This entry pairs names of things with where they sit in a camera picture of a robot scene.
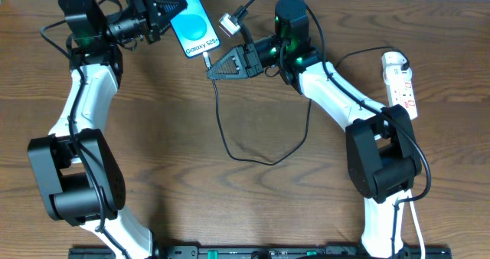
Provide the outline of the blue Galaxy smartphone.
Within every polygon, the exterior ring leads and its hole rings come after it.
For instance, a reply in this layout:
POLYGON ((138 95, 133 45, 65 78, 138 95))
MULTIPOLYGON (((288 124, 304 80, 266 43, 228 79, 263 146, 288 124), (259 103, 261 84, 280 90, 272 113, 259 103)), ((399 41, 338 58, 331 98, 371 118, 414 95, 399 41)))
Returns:
POLYGON ((201 0, 185 0, 187 8, 171 20, 171 26, 187 58, 221 45, 201 0))

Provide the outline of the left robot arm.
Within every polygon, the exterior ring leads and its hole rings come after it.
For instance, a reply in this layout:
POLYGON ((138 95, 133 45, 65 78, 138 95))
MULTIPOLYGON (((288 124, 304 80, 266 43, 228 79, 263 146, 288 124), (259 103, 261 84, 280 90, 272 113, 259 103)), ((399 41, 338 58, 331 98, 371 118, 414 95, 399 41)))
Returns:
POLYGON ((28 158, 48 216, 94 233, 101 251, 70 257, 165 258, 153 231, 126 205, 126 184, 104 136, 123 75, 123 51, 152 44, 184 11, 185 0, 58 0, 70 29, 62 54, 72 85, 50 129, 28 144, 28 158))

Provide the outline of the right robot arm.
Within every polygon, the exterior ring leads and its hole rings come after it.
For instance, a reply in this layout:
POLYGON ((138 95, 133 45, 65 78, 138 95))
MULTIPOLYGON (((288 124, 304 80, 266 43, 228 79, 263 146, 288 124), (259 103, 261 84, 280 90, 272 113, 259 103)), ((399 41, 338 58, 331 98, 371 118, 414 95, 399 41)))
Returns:
POLYGON ((229 36, 243 43, 207 66, 207 77, 249 79, 276 67, 284 83, 318 104, 345 132, 349 177, 364 198, 361 255, 401 258, 408 255, 401 237, 403 207, 412 205, 415 178, 430 166, 418 145, 409 111, 370 99, 347 82, 329 62, 324 48, 312 44, 310 24, 317 19, 303 0, 279 0, 275 31, 253 40, 244 24, 247 7, 220 18, 229 36))

